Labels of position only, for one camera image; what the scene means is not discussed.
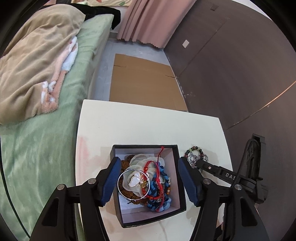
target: black cloth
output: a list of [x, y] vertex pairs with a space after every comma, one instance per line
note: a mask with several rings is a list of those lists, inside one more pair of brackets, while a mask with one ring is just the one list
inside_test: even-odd
[[56, 1], [56, 4], [58, 4], [58, 3], [70, 4], [71, 3], [71, 0], [57, 0]]
[[[90, 18], [93, 18], [96, 15], [99, 14], [113, 14], [114, 18], [112, 21], [111, 28], [114, 29], [121, 20], [121, 13], [119, 10], [111, 7], [106, 7], [106, 6], [97, 6], [97, 7], [92, 7], [84, 4], [79, 4], [79, 3], [70, 3], [71, 6], [76, 7], [78, 10], [80, 10], [82, 13], [85, 14], [85, 20], [88, 20]], [[46, 5], [43, 6], [41, 9], [50, 7], [52, 5]]]

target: mother-of-pearl pendant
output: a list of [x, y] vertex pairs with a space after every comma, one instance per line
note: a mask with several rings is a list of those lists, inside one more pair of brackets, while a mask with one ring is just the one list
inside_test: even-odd
[[132, 187], [136, 186], [140, 181], [141, 181], [141, 179], [138, 178], [137, 176], [132, 176], [131, 181], [128, 185], [132, 188]]

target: pink curtain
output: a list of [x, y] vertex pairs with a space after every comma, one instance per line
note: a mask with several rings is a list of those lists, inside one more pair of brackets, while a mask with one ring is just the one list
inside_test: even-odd
[[133, 0], [117, 38], [164, 48], [196, 0]]

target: metal screw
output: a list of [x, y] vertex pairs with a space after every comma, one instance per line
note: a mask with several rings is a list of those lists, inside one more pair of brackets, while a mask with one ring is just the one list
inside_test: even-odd
[[210, 184], [212, 181], [210, 180], [210, 179], [208, 179], [208, 178], [205, 178], [204, 180], [203, 180], [203, 183], [204, 184]]
[[241, 189], [242, 189], [242, 186], [241, 186], [240, 184], [235, 184], [235, 185], [234, 185], [234, 188], [235, 188], [236, 190], [241, 190]]
[[63, 190], [63, 189], [64, 189], [64, 187], [65, 187], [65, 185], [64, 185], [64, 184], [60, 184], [60, 185], [58, 185], [58, 186], [57, 186], [57, 189], [58, 189], [58, 190]]
[[96, 183], [96, 179], [95, 178], [91, 178], [87, 181], [89, 184], [94, 184]]

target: beige blanket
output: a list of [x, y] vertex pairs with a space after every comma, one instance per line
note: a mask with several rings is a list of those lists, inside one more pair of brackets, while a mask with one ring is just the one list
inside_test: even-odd
[[[59, 79], [57, 73], [71, 51], [65, 48], [84, 18], [75, 7], [57, 4], [37, 11], [21, 27], [0, 59], [0, 124], [23, 121], [57, 108], [62, 83], [54, 81]], [[46, 82], [54, 101], [44, 86]]]

